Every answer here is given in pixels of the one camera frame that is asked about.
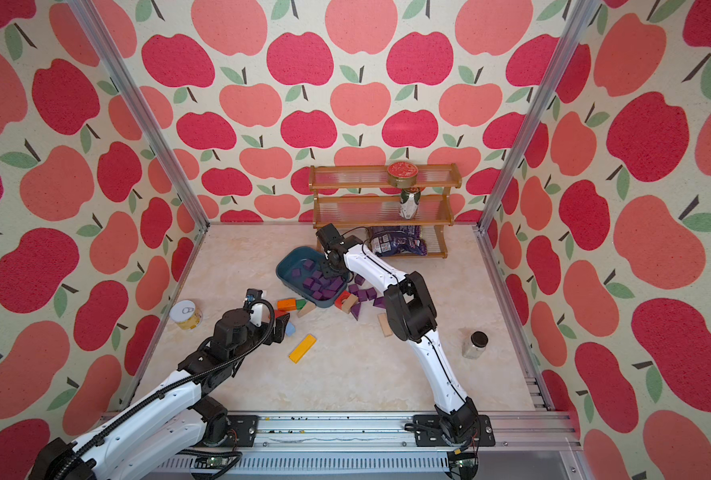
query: wallpaper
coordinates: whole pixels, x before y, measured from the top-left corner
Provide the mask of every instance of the wallpaper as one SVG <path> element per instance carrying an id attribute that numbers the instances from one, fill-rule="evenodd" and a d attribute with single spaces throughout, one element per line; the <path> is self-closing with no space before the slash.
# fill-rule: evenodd
<path id="1" fill-rule="evenodd" d="M 310 222 L 311 165 L 407 158 L 456 163 L 465 182 L 451 208 L 477 221 L 571 9 L 550 0 L 120 5 L 140 45 L 120 51 L 142 91 L 163 95 L 145 94 L 153 111 L 174 110 L 161 128 L 216 222 Z M 589 74 L 589 55 L 580 57 L 569 97 Z"/>
<path id="2" fill-rule="evenodd" d="M 489 239 L 596 479 L 711 478 L 711 1 L 608 0 L 580 49 Z"/>
<path id="3" fill-rule="evenodd" d="M 120 406 L 194 248 L 141 137 L 67 4 L 0 2 L 2 480 Z"/>

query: wooden block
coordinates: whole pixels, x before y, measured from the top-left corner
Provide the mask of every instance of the wooden block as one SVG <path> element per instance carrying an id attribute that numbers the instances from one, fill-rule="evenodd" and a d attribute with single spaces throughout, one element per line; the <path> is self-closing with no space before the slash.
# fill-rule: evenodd
<path id="1" fill-rule="evenodd" d="M 293 312 L 294 310 L 297 310 L 297 300 L 293 298 L 278 300 L 278 302 L 276 302 L 276 306 L 278 306 L 278 310 Z"/>
<path id="2" fill-rule="evenodd" d="M 315 345 L 316 343 L 316 338 L 312 335 L 308 335 L 305 337 L 305 339 L 300 342 L 300 344 L 297 346 L 297 348 L 294 349 L 293 352 L 289 354 L 289 359 L 297 363 L 300 360 L 302 360 L 303 356 L 310 350 L 310 347 Z"/>
<path id="3" fill-rule="evenodd" d="M 313 302 L 307 302 L 305 306 L 303 306 L 302 309 L 297 310 L 297 317 L 305 316 L 308 313 L 312 312 L 313 310 L 316 309 L 316 304 Z"/>
<path id="4" fill-rule="evenodd" d="M 384 335 L 385 337 L 389 337 L 390 335 L 392 335 L 393 331 L 390 328 L 390 325 L 388 324 L 388 314 L 380 313 L 377 318 L 379 318 L 379 325 L 380 327 L 382 327 L 382 335 Z"/>

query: red lid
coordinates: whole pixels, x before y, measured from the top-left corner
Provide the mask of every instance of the red lid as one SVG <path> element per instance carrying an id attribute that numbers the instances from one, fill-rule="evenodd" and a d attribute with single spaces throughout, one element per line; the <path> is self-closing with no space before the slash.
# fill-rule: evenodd
<path id="1" fill-rule="evenodd" d="M 388 167 L 388 173 L 396 178 L 412 178 L 419 173 L 419 169 L 408 162 L 395 162 Z"/>

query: purple block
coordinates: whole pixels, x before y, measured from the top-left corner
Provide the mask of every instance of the purple block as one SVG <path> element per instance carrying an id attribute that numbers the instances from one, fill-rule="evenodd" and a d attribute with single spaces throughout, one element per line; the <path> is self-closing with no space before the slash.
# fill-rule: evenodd
<path id="1" fill-rule="evenodd" d="M 361 304 L 356 303 L 350 307 L 350 312 L 353 314 L 356 320 L 358 320 L 358 315 L 361 313 Z"/>

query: yellow block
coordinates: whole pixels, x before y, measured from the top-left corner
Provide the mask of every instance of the yellow block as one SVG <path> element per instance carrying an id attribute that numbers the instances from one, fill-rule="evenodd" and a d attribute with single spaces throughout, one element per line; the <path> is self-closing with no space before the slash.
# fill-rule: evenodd
<path id="1" fill-rule="evenodd" d="M 292 362 L 297 363 L 299 360 L 302 360 L 303 356 L 307 353 L 308 350 L 310 350 L 310 347 L 312 347 L 316 343 L 316 338 L 312 335 L 308 335 L 305 337 L 305 339 L 297 346 L 297 348 L 294 349 L 293 352 L 289 355 L 289 358 Z"/>

